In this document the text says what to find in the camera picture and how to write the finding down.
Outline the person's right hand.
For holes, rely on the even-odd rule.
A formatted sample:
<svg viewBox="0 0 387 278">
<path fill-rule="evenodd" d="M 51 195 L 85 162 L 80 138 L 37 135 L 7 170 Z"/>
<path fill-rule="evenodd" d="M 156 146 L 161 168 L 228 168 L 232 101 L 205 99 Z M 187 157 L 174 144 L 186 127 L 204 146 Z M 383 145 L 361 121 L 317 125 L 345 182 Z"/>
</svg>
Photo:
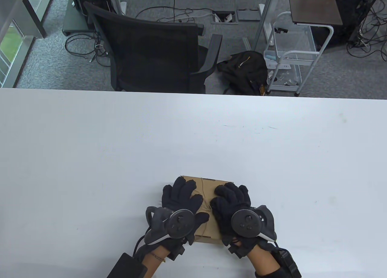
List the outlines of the person's right hand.
<svg viewBox="0 0 387 278">
<path fill-rule="evenodd" d="M 210 207 L 221 241 L 232 254 L 247 256 L 255 246 L 272 252 L 277 239 L 274 217 L 267 206 L 253 207 L 246 186 L 225 183 L 215 188 Z"/>
</svg>

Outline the person's left hand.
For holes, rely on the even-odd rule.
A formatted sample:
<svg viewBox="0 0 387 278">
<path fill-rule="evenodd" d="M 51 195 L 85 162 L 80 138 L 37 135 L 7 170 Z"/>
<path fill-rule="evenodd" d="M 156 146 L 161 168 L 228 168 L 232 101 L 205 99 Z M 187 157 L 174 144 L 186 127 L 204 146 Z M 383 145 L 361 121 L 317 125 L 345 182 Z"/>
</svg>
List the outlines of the person's left hand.
<svg viewBox="0 0 387 278">
<path fill-rule="evenodd" d="M 195 224 L 192 231 L 184 238 L 166 238 L 159 242 L 170 253 L 168 258 L 175 260 L 178 255 L 182 255 L 185 251 L 184 244 L 192 245 L 195 241 L 195 232 L 202 225 L 208 222 L 209 214 L 206 212 L 198 212 L 203 202 L 203 196 L 200 194 L 192 195 L 197 188 L 194 180 L 186 181 L 180 176 L 176 179 L 173 185 L 166 185 L 163 188 L 162 206 L 173 211 L 179 209 L 188 209 L 195 214 Z"/>
</svg>

